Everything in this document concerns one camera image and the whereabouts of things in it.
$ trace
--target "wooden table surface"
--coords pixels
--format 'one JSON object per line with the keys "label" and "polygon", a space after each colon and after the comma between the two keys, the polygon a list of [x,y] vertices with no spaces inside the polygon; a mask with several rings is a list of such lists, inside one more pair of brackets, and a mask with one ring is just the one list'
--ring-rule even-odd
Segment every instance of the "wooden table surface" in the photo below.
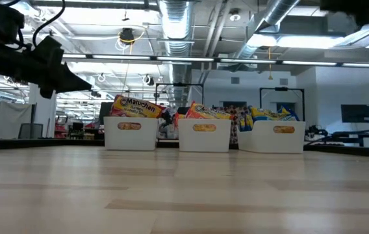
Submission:
{"label": "wooden table surface", "polygon": [[369,233],[369,157],[0,150],[1,233]]}

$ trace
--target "black monitor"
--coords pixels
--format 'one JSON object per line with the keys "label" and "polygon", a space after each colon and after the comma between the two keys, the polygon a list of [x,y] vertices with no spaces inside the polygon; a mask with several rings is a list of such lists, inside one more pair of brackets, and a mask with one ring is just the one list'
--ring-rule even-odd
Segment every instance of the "black monitor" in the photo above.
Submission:
{"label": "black monitor", "polygon": [[99,110],[99,123],[104,124],[104,117],[109,116],[114,102],[102,102],[101,110]]}
{"label": "black monitor", "polygon": [[73,131],[83,131],[83,123],[73,123],[72,130]]}
{"label": "black monitor", "polygon": [[341,105],[342,122],[369,123],[369,105]]}

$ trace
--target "white plastic bin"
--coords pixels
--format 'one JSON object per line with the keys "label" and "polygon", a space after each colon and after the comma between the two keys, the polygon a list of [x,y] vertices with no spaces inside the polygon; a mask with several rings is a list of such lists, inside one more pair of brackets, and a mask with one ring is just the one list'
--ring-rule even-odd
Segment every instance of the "white plastic bin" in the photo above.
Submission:
{"label": "white plastic bin", "polygon": [[[195,125],[212,124],[214,131],[195,131]],[[179,120],[180,151],[194,152],[228,152],[231,134],[230,120]]]}
{"label": "white plastic bin", "polygon": [[[305,125],[299,121],[259,120],[252,131],[238,130],[238,147],[257,153],[303,153]],[[279,133],[281,127],[293,127],[294,132]]]}
{"label": "white plastic bin", "polygon": [[[118,124],[137,123],[138,130],[123,130]],[[104,117],[106,150],[144,150],[156,148],[159,122],[155,118]]]}

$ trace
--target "chair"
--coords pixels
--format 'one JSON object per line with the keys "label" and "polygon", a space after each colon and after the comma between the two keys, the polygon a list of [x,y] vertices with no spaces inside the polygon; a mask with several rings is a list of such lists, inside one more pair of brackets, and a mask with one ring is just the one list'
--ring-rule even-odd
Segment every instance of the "chair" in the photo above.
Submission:
{"label": "chair", "polygon": [[20,131],[18,133],[19,139],[37,139],[41,138],[43,135],[43,124],[40,123],[34,123],[32,130],[32,138],[30,137],[30,123],[22,123],[20,125]]}

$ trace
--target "bin handle hole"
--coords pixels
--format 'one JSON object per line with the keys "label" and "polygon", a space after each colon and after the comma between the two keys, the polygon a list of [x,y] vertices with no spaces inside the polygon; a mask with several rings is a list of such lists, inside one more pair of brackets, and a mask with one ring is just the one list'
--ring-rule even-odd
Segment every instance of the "bin handle hole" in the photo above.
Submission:
{"label": "bin handle hole", "polygon": [[293,126],[274,126],[274,133],[293,134],[296,130]]}
{"label": "bin handle hole", "polygon": [[199,132],[214,132],[216,131],[216,125],[214,124],[195,124],[193,125],[194,131]]}
{"label": "bin handle hole", "polygon": [[118,124],[119,130],[140,130],[141,124],[122,122]]}

